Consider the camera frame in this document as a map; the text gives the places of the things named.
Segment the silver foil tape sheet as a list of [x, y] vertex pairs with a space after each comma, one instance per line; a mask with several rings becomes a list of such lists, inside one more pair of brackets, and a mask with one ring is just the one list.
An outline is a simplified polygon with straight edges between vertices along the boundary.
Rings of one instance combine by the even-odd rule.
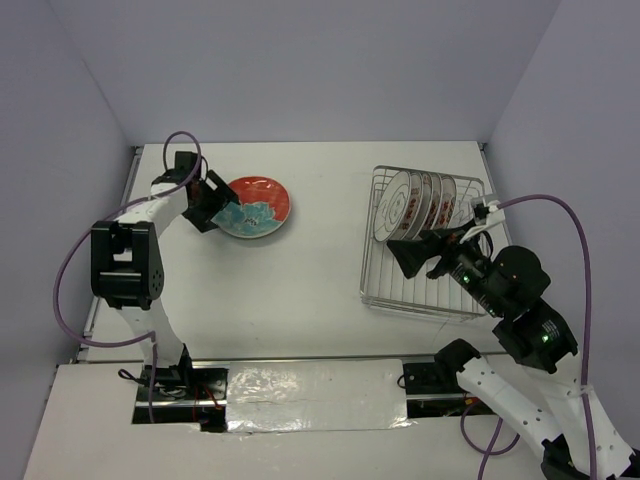
[[402, 362], [234, 362], [226, 425], [231, 433], [373, 431], [408, 427]]

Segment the black metal base rail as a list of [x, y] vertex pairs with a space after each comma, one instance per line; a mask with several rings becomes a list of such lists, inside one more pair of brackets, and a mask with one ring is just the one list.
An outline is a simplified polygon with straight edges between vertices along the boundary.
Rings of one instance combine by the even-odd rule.
[[136, 385], [132, 422], [189, 424], [205, 433], [373, 431], [457, 417], [476, 398], [431, 358], [200, 364], [190, 385], [126, 369]]

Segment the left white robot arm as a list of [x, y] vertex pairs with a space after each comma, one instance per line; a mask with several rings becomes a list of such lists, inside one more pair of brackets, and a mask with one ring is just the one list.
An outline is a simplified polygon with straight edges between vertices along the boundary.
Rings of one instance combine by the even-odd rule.
[[165, 286], [159, 237], [179, 217], [200, 233], [216, 229], [214, 217], [238, 195], [195, 152], [175, 153], [174, 166], [151, 184], [150, 197], [114, 220], [96, 222], [90, 233], [91, 287], [136, 337], [144, 370], [140, 382], [185, 398], [196, 374], [188, 348], [174, 332], [161, 301]]

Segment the white plate line drawing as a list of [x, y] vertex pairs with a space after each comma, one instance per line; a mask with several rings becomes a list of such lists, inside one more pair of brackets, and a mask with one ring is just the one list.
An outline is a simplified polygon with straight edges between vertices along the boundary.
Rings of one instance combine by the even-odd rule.
[[410, 191], [411, 180], [407, 171], [398, 172], [385, 187], [374, 216], [373, 235], [376, 241], [398, 240], [405, 233]]

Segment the green rim lettered plate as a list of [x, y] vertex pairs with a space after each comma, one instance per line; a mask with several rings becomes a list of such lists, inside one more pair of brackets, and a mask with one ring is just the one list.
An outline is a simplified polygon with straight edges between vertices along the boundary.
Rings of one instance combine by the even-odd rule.
[[412, 240], [422, 230], [431, 205], [432, 180], [429, 173], [412, 173], [412, 183], [420, 181], [417, 188], [410, 192], [409, 205], [406, 209], [401, 230], [403, 240]]

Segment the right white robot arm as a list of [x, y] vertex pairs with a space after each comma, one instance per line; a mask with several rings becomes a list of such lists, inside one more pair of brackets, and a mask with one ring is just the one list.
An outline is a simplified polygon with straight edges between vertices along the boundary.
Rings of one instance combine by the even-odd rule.
[[551, 280], [538, 257], [507, 246], [490, 258], [461, 235], [437, 230], [420, 240], [392, 240], [387, 247], [407, 278], [435, 259], [428, 278], [450, 276], [496, 318], [499, 344], [547, 406], [511, 386], [463, 339], [435, 354], [437, 384], [446, 391], [461, 388], [500, 416], [540, 459], [548, 479], [637, 478], [638, 450], [622, 439], [594, 390], [580, 383], [582, 355], [564, 318], [542, 298]]

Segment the white plate red characters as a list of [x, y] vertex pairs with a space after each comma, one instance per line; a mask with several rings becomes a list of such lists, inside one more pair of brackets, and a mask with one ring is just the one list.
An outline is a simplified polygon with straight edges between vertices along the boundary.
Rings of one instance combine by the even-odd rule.
[[452, 176], [436, 174], [439, 182], [438, 202], [433, 213], [428, 215], [425, 227], [429, 230], [445, 229], [448, 227], [454, 210], [457, 189]]

